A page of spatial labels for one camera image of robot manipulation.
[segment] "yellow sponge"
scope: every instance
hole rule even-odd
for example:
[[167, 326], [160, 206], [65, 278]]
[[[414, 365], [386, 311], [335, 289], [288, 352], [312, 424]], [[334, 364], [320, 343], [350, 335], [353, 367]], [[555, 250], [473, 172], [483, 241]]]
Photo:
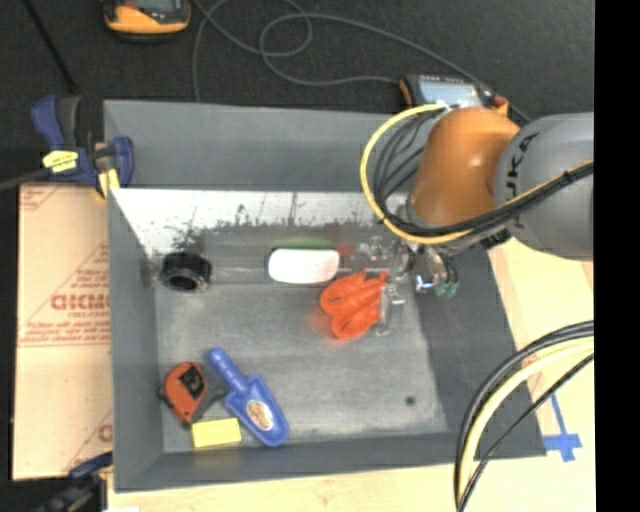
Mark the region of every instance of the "yellow sponge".
[[194, 448], [239, 443], [242, 440], [237, 418], [198, 421], [191, 425]]

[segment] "cardboard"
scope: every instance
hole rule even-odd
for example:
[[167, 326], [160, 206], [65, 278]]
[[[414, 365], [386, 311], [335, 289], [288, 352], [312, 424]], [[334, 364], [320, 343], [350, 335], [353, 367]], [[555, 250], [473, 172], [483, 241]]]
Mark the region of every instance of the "cardboard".
[[13, 478], [65, 475], [111, 449], [106, 202], [20, 190]]

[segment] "blue plastic tool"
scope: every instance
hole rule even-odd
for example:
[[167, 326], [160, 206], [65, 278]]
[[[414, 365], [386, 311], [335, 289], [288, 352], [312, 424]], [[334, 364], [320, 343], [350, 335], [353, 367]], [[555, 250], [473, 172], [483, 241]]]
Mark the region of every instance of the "blue plastic tool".
[[259, 375], [248, 379], [221, 348], [209, 352], [209, 361], [229, 386], [227, 408], [263, 444], [275, 447], [289, 437], [289, 424], [280, 406]]
[[78, 158], [75, 164], [62, 172], [50, 171], [50, 181], [75, 181], [86, 183], [100, 189], [99, 175], [92, 159], [98, 156], [111, 156], [115, 159], [115, 168], [121, 186], [127, 186], [133, 174], [133, 143], [129, 137], [115, 137], [106, 150], [98, 150], [90, 155], [85, 147], [78, 146], [75, 137], [76, 111], [80, 97], [58, 98], [48, 95], [40, 99], [31, 109], [31, 119], [36, 130], [42, 135], [51, 151], [72, 149]]

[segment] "electronic device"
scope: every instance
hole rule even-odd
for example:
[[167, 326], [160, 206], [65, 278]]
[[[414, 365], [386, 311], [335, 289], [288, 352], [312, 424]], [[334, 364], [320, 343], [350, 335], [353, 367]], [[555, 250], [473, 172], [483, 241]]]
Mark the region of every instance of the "electronic device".
[[136, 42], [166, 40], [191, 18], [189, 0], [102, 0], [102, 6], [107, 27]]

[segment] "wire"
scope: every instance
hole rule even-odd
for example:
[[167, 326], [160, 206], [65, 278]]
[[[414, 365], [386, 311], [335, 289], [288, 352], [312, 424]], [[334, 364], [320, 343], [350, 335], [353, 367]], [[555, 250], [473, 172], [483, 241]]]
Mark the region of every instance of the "wire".
[[563, 386], [566, 382], [568, 382], [571, 378], [573, 378], [574, 375], [576, 375], [579, 371], [581, 371], [585, 366], [587, 366], [588, 364], [593, 362], [594, 358], [595, 358], [594, 354], [591, 354], [591, 355], [585, 357], [584, 359], [582, 359], [582, 361], [580, 361], [573, 368], [571, 368], [568, 372], [566, 372], [562, 377], [560, 377], [556, 382], [554, 382], [553, 385], [550, 386], [542, 395], [540, 395], [536, 399], [536, 401], [533, 404], [531, 404], [524, 411], [524, 413], [522, 413], [522, 415], [520, 415], [520, 417], [518, 417], [518, 419], [511, 425], [511, 427], [509, 427], [504, 432], [504, 434], [502, 434], [498, 438], [498, 440], [496, 442], [494, 442], [491, 445], [491, 447], [489, 447], [489, 449], [486, 451], [486, 453], [482, 456], [482, 458], [478, 462], [478, 465], [476, 466], [476, 469], [473, 472], [473, 475], [471, 475], [471, 478], [469, 478], [469, 482], [467, 483], [467, 486], [466, 486], [464, 492], [462, 493], [462, 496], [460, 497], [460, 501], [459, 501], [459, 503], [457, 504], [457, 507], [456, 507], [456, 510], [458, 512], [462, 512], [466, 508], [466, 506], [467, 506], [467, 504], [469, 502], [469, 499], [471, 498], [471, 495], [472, 495], [473, 491], [475, 490], [476, 485], [478, 484], [478, 480], [480, 479], [480, 476], [482, 476], [482, 473], [484, 472], [484, 469], [487, 467], [487, 464], [489, 463], [489, 459], [491, 457], [493, 457], [493, 455], [495, 454], [497, 449], [500, 447], [502, 442], [526, 418], [528, 418], [535, 411], [537, 411], [551, 397], [551, 395], [553, 395], [561, 386]]
[[[200, 46], [200, 43], [201, 43], [202, 30], [203, 30], [204, 25], [206, 24], [207, 21], [209, 23], [211, 23], [211, 25], [213, 27], [215, 27], [224, 37], [226, 37], [229, 41], [231, 41], [236, 46], [238, 46], [238, 47], [240, 47], [240, 48], [242, 48], [242, 49], [244, 49], [246, 51], [249, 51], [250, 53], [260, 55], [262, 57], [262, 60], [266, 64], [266, 66], [273, 73], [278, 75], [280, 78], [282, 78], [282, 79], [284, 79], [284, 80], [286, 80], [288, 82], [297, 84], [297, 85], [302, 85], [302, 86], [307, 86], [307, 87], [330, 87], [330, 86], [344, 85], [344, 84], [348, 84], [348, 83], [364, 82], [364, 81], [382, 82], [382, 83], [391, 83], [391, 84], [397, 84], [398, 83], [398, 80], [395, 80], [395, 79], [390, 78], [390, 77], [378, 76], [378, 75], [352, 75], [352, 76], [333, 79], [333, 80], [307, 80], [307, 79], [301, 79], [301, 78], [295, 77], [293, 75], [290, 75], [288, 73], [285, 73], [284, 71], [282, 71], [281, 69], [277, 68], [273, 64], [273, 62], [271, 61], [271, 59], [273, 59], [273, 58], [293, 57], [295, 55], [298, 55], [298, 54], [302, 53], [308, 47], [308, 45], [311, 43], [311, 41], [313, 39], [311, 20], [322, 20], [322, 21], [328, 21], [328, 22], [332, 22], [332, 23], [339, 23], [339, 24], [342, 24], [342, 25], [347, 25], [347, 26], [350, 26], [350, 27], [358, 28], [360, 30], [371, 32], [372, 34], [376, 34], [376, 35], [378, 35], [380, 37], [384, 37], [386, 39], [390, 39], [392, 41], [395, 41], [395, 42], [397, 42], [399, 44], [402, 44], [402, 45], [404, 45], [404, 46], [406, 46], [408, 48], [411, 48], [412, 50], [414, 50], [414, 51], [416, 51], [418, 53], [421, 53], [423, 55], [426, 55], [426, 56], [430, 57], [431, 59], [439, 62], [440, 64], [446, 66], [451, 71], [455, 72], [456, 74], [460, 75], [461, 77], [466, 78], [467, 80], [473, 82], [477, 87], [487, 91], [489, 94], [495, 94], [495, 91], [493, 91], [492, 88], [490, 88], [489, 86], [484, 84], [481, 80], [476, 78], [474, 75], [472, 75], [471, 73], [469, 73], [465, 69], [461, 68], [460, 66], [458, 66], [455, 63], [451, 62], [450, 60], [442, 57], [441, 55], [431, 51], [429, 48], [427, 48], [425, 46], [421, 46], [419, 44], [416, 44], [416, 43], [414, 43], [413, 41], [411, 41], [409, 39], [406, 39], [404, 37], [398, 36], [398, 35], [396, 35], [396, 34], [394, 34], [392, 32], [388, 32], [386, 30], [383, 30], [381, 28], [375, 27], [373, 25], [369, 25], [367, 23], [363, 23], [363, 22], [360, 22], [360, 21], [344, 18], [342, 16], [334, 16], [334, 15], [330, 15], [330, 14], [320, 14], [320, 13], [309, 13], [309, 12], [306, 12], [298, 4], [296, 4], [293, 0], [282, 0], [282, 1], [286, 2], [287, 4], [292, 6], [298, 12], [294, 13], [294, 14], [286, 14], [286, 15], [280, 16], [279, 18], [276, 18], [276, 19], [272, 20], [271, 22], [269, 22], [267, 25], [265, 25], [265, 27], [262, 29], [262, 31], [260, 33], [260, 37], [259, 37], [259, 40], [258, 40], [258, 47], [255, 48], [255, 47], [247, 45], [246, 43], [244, 43], [241, 40], [239, 40], [236, 37], [234, 37], [232, 34], [230, 34], [228, 31], [226, 31], [219, 23], [217, 23], [215, 21], [215, 19], [212, 17], [213, 12], [215, 10], [217, 10], [223, 4], [227, 3], [228, 0], [219, 0], [218, 2], [216, 2], [209, 9], [205, 9], [205, 7], [202, 5], [200, 0], [193, 0], [193, 3], [196, 5], [196, 7], [198, 7], [198, 9], [205, 16], [205, 19], [200, 23], [200, 27], [198, 29], [198, 34], [197, 34], [197, 37], [196, 37], [195, 47], [194, 47], [194, 51], [193, 51], [193, 55], [192, 55], [192, 80], [193, 80], [193, 88], [194, 88], [194, 91], [196, 92], [197, 101], [200, 101], [200, 99], [199, 99], [200, 98], [200, 92], [199, 92], [198, 77], [197, 77], [197, 53], [199, 51], [199, 46]], [[278, 26], [278, 25], [280, 25], [280, 24], [282, 24], [284, 22], [298, 20], [298, 19], [304, 20], [306, 22], [306, 24], [307, 24], [307, 27], [308, 27], [307, 38], [304, 41], [304, 43], [302, 43], [301, 46], [296, 47], [293, 50], [290, 50], [288, 52], [269, 52], [269, 51], [267, 51], [266, 48], [265, 48], [267, 34], [271, 30], [273, 30], [276, 26]], [[529, 120], [530, 120], [529, 116], [527, 114], [525, 114], [522, 110], [520, 110], [517, 107], [515, 107], [512, 103], [510, 103], [510, 108], [511, 108], [512, 112], [514, 112], [518, 117], [520, 117], [523, 120], [523, 122], [525, 122], [525, 123], [529, 122]]]
[[453, 474], [454, 489], [457, 489], [460, 485], [460, 460], [469, 429], [471, 428], [471, 425], [475, 420], [479, 409], [491, 396], [493, 389], [498, 386], [498, 384], [513, 370], [513, 368], [518, 367], [526, 358], [533, 356], [533, 354], [535, 354], [538, 350], [547, 347], [553, 347], [558, 344], [564, 343], [565, 341], [593, 336], [593, 334], [593, 320], [580, 322], [557, 329], [529, 343], [518, 352], [509, 356], [492, 372], [491, 375], [487, 377], [487, 379], [485, 379], [485, 381], [476, 391], [474, 397], [471, 399], [467, 408], [467, 412], [465, 413], [460, 426], [460, 434], [458, 437], [458, 444], [456, 448], [456, 459]]
[[[238, 39], [237, 37], [235, 37], [233, 34], [225, 30], [224, 27], [222, 27], [215, 20], [215, 18], [213, 18], [213, 13], [216, 10], [218, 10], [220, 7], [222, 7], [224, 4], [226, 4], [229, 0], [219, 0], [218, 2], [213, 4], [209, 9], [205, 9], [202, 3], [200, 2], [200, 0], [192, 0], [192, 1], [204, 15], [204, 19], [200, 22], [200, 25], [198, 27], [198, 32], [196, 33], [193, 54], [191, 56], [191, 77], [192, 77], [191, 79], [193, 83], [194, 96], [197, 102], [201, 101], [200, 86], [198, 85], [198, 52], [200, 50], [202, 34], [204, 32], [204, 28], [207, 25], [207, 23], [211, 23], [211, 25], [213, 25], [213, 27], [215, 27], [216, 30], [218, 30], [224, 37], [226, 37], [229, 41], [231, 41], [233, 44], [240, 47], [241, 49], [249, 53], [252, 53], [254, 55], [263, 55], [267, 57], [280, 57], [280, 58], [294, 57], [295, 55], [302, 53], [307, 48], [307, 46], [309, 46], [309, 44], [313, 39], [313, 26], [311, 24], [311, 21], [307, 20], [307, 36], [300, 46], [286, 52], [263, 52], [261, 49], [250, 46], [244, 43], [243, 41], [241, 41], [240, 39]], [[298, 12], [303, 12], [302, 8], [293, 0], [282, 0], [282, 2], [289, 4]]]
[[534, 203], [541, 201], [549, 195], [555, 193], [557, 190], [564, 188], [565, 186], [573, 183], [576, 180], [585, 178], [590, 174], [593, 174], [593, 160], [588, 160], [578, 164], [577, 166], [568, 169], [562, 174], [551, 178], [550, 180], [541, 183], [531, 189], [523, 192], [519, 196], [505, 202], [501, 207], [496, 208], [492, 212], [484, 214], [482, 216], [464, 221], [462, 223], [452, 224], [450, 226], [444, 226], [439, 228], [418, 228], [417, 232], [410, 232], [405, 228], [411, 228], [413, 225], [404, 223], [402, 227], [398, 226], [393, 220], [389, 212], [385, 211], [383, 207], [376, 200], [375, 194], [371, 191], [368, 180], [368, 163], [371, 157], [373, 148], [377, 144], [378, 140], [394, 125], [407, 119], [409, 117], [422, 114], [424, 112], [431, 112], [433, 110], [441, 108], [438, 105], [420, 105], [407, 109], [385, 121], [371, 136], [367, 142], [360, 160], [360, 183], [367, 199], [367, 202], [373, 209], [376, 216], [389, 228], [391, 232], [407, 240], [418, 244], [426, 245], [438, 245], [453, 240], [462, 239], [470, 235], [475, 235], [484, 231], [487, 231], [499, 224], [504, 223], [509, 218], [517, 215], [520, 211], [528, 208]]
[[463, 454], [460, 459], [461, 480], [456, 490], [458, 497], [462, 496], [464, 493], [466, 483], [463, 484], [463, 482], [468, 482], [473, 474], [471, 466], [473, 464], [473, 457], [476, 453], [482, 432], [504, 399], [509, 396], [522, 382], [549, 364], [568, 356], [590, 355], [593, 353], [593, 340], [572, 340], [566, 343], [568, 346], [563, 346], [562, 348], [552, 347], [542, 349], [541, 352], [544, 352], [543, 356], [528, 364], [507, 379], [507, 381], [491, 395], [484, 407], [482, 407], [475, 418], [474, 424], [469, 430]]
[[0, 192], [13, 187], [17, 187], [18, 185], [22, 185], [24, 183], [45, 179], [48, 175], [49, 172], [47, 169], [38, 169], [37, 171], [29, 172], [26, 174], [22, 174], [21, 176], [18, 176], [16, 178], [5, 180], [3, 182], [0, 182]]
[[38, 11], [33, 5], [33, 2], [31, 0], [22, 0], [22, 3], [26, 7], [27, 11], [29, 11], [29, 16], [31, 16], [31, 19], [35, 23], [36, 28], [40, 33], [40, 36], [44, 40], [44, 43], [47, 45], [47, 48], [49, 49], [49, 52], [51, 53], [51, 56], [53, 57], [53, 60], [56, 63], [56, 66], [58, 66], [58, 70], [62, 74], [62, 77], [64, 78], [65, 82], [67, 82], [67, 90], [69, 91], [69, 93], [74, 94], [78, 90], [78, 84], [76, 84], [73, 77], [71, 76], [71, 72], [69, 71], [69, 68], [65, 64], [62, 56], [60, 55], [60, 52], [58, 51], [58, 48], [53, 42], [53, 39], [51, 39], [51, 36], [49, 35], [49, 31], [44, 26], [44, 23], [42, 23], [42, 19], [40, 18]]

